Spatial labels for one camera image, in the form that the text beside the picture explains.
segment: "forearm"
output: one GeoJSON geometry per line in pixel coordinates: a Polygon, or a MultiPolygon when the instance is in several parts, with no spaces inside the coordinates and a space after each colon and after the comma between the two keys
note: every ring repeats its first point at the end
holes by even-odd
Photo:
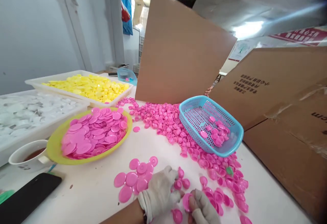
{"type": "Polygon", "coordinates": [[[142,224],[143,210],[138,200],[104,220],[100,224],[142,224]]]}

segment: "red sign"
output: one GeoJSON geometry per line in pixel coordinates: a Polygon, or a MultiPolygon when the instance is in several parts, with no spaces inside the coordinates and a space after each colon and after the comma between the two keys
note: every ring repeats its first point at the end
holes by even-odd
{"type": "Polygon", "coordinates": [[[318,46],[319,43],[321,43],[321,41],[327,37],[327,31],[316,28],[306,28],[302,30],[270,35],[270,37],[300,43],[307,46],[318,46]]]}

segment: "yellow bowl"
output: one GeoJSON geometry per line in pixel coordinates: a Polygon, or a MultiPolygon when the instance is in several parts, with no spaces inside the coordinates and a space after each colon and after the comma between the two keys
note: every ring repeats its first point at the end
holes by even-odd
{"type": "MultiPolygon", "coordinates": [[[[112,111],[116,111],[118,108],[111,107],[110,108],[112,111]]],[[[113,153],[118,147],[124,143],[126,138],[129,136],[130,131],[132,130],[132,118],[131,116],[124,111],[122,114],[127,117],[127,131],[126,135],[122,138],[120,142],[117,143],[113,148],[110,148],[108,151],[105,151],[104,153],[101,153],[100,155],[93,156],[91,158],[87,159],[69,159],[66,158],[65,156],[62,155],[61,151],[61,141],[63,136],[66,134],[67,130],[69,129],[69,124],[73,119],[79,119],[87,114],[91,113],[91,110],[88,110],[86,112],[80,113],[73,118],[67,120],[64,122],[62,125],[60,125],[56,131],[53,132],[53,134],[50,136],[48,144],[47,144],[47,153],[48,156],[51,160],[55,161],[56,163],[59,164],[66,164],[66,165],[78,165],[78,164],[84,164],[84,163],[89,163],[92,161],[99,160],[101,158],[104,158],[105,156],[108,156],[109,154],[113,153]]]]}

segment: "cardboard sheet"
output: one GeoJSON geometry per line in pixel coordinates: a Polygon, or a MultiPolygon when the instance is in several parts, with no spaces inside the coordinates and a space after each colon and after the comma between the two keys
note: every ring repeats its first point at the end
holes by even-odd
{"type": "Polygon", "coordinates": [[[135,98],[176,104],[203,95],[236,38],[175,0],[151,0],[135,98]]]}
{"type": "Polygon", "coordinates": [[[326,85],[327,47],[257,48],[212,90],[210,98],[244,130],[310,86],[326,85]]]}
{"type": "Polygon", "coordinates": [[[244,133],[244,142],[318,223],[327,223],[327,93],[244,133]]]}

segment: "blue cloth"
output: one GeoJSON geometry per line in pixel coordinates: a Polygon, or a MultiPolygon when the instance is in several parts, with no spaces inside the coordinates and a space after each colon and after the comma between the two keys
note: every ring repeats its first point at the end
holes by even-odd
{"type": "Polygon", "coordinates": [[[133,24],[132,24],[132,0],[122,0],[123,4],[127,8],[130,14],[130,20],[128,22],[123,21],[123,34],[133,35],[133,24]]]}

